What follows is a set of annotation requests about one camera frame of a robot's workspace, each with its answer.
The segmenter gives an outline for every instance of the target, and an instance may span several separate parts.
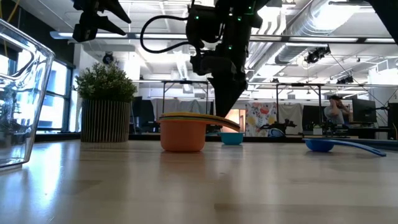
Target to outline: wooden planter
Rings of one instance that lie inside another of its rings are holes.
[[[83,100],[82,142],[125,142],[129,139],[131,104],[108,100]]]

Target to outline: teal bowl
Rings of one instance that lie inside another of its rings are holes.
[[[221,141],[226,145],[240,145],[243,142],[243,133],[220,133]]]

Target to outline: man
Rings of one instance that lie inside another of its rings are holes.
[[[329,98],[330,106],[324,110],[325,116],[333,124],[344,124],[343,114],[349,114],[349,109],[341,102],[341,97],[333,95]]]

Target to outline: green plant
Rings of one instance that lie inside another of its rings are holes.
[[[75,90],[86,100],[112,100],[131,102],[137,87],[126,77],[126,72],[115,63],[95,63],[76,77]]]

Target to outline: clear glass container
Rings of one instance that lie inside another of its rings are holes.
[[[30,159],[55,54],[3,20],[0,48],[0,168],[4,168]]]

